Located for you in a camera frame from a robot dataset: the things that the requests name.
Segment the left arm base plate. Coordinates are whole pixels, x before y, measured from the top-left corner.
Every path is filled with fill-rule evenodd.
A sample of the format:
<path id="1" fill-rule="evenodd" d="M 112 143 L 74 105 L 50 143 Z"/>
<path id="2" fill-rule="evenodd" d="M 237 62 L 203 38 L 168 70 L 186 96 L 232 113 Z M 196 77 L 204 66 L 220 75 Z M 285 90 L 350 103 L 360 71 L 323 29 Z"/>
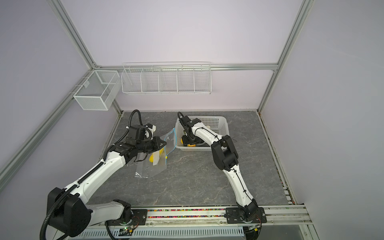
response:
<path id="1" fill-rule="evenodd" d="M 148 215 L 147 209 L 130 209 L 123 212 L 120 218 L 120 225 L 122 226 L 144 226 L 146 224 Z"/>

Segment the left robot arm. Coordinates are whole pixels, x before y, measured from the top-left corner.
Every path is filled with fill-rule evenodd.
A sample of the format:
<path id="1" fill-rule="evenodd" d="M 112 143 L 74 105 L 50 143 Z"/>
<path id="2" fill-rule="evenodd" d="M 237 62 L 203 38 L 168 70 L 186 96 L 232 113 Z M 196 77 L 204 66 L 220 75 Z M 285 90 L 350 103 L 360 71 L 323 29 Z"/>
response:
<path id="1" fill-rule="evenodd" d="M 63 240 L 76 237 L 87 227 L 102 222 L 118 220 L 130 224 L 135 217 L 131 204 L 118 199 L 107 204 L 89 205 L 88 202 L 106 180 L 132 159 L 137 160 L 141 153 L 149 155 L 166 146 L 166 141 L 154 135 L 155 131 L 156 126 L 143 124 L 141 118 L 137 125 L 129 120 L 126 132 L 104 151 L 93 168 L 66 187 L 50 191 L 39 238 L 47 238 L 48 226 L 61 231 Z"/>

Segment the clear zip top bag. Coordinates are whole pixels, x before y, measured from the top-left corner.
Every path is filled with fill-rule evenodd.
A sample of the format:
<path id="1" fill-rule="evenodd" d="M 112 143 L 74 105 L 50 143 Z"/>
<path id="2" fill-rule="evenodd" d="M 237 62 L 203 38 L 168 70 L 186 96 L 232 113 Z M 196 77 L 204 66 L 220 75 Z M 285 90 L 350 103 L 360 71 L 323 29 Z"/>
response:
<path id="1" fill-rule="evenodd" d="M 161 140 L 167 143 L 161 150 L 147 157 L 145 157 L 145 154 L 139 154 L 139 160 L 143 161 L 137 163 L 135 178 L 152 178 L 167 169 L 169 154 L 176 148 L 175 128 L 163 135 Z"/>

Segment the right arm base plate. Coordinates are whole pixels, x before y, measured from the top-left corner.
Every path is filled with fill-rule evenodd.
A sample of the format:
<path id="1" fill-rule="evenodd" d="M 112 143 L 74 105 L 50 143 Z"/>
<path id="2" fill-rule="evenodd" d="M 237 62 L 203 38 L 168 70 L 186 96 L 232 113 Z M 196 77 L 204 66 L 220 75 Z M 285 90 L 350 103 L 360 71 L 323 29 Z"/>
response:
<path id="1" fill-rule="evenodd" d="M 267 217 L 264 208 L 226 208 L 224 217 L 228 224 L 265 224 Z"/>

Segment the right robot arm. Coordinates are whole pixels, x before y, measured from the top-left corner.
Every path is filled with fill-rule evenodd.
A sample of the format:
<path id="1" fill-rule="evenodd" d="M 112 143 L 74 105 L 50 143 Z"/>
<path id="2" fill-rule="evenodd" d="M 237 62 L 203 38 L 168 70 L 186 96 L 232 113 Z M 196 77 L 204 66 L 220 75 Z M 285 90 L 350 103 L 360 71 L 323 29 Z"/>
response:
<path id="1" fill-rule="evenodd" d="M 200 119 L 190 119 L 182 112 L 178 112 L 178 120 L 185 132 L 184 144 L 205 143 L 211 147 L 215 165 L 226 175 L 234 191 L 239 209 L 238 219 L 245 223 L 252 221 L 257 221 L 259 224 L 266 223 L 264 209 L 259 207 L 242 177 L 238 161 L 239 154 L 231 137 L 215 133 Z"/>

